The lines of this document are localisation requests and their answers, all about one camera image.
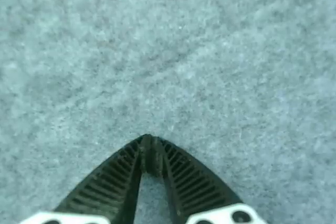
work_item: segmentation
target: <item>screw hole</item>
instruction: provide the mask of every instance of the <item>screw hole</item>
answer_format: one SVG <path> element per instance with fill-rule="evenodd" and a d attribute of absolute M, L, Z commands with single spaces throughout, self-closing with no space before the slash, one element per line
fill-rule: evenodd
<path fill-rule="evenodd" d="M 47 222 L 44 222 L 43 224 L 61 224 L 58 220 L 48 220 Z"/>
<path fill-rule="evenodd" d="M 249 223 L 251 222 L 251 216 L 243 211 L 236 211 L 232 214 L 232 218 L 236 223 Z"/>
<path fill-rule="evenodd" d="M 212 223 L 208 220 L 200 220 L 196 224 L 212 224 Z"/>

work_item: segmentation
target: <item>carpet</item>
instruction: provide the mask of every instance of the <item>carpet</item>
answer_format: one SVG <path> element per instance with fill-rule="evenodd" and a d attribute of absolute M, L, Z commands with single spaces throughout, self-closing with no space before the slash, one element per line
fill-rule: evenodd
<path fill-rule="evenodd" d="M 0 0 L 0 218 L 145 133 L 270 223 L 336 221 L 336 0 Z M 171 223 L 142 184 L 135 224 Z"/>

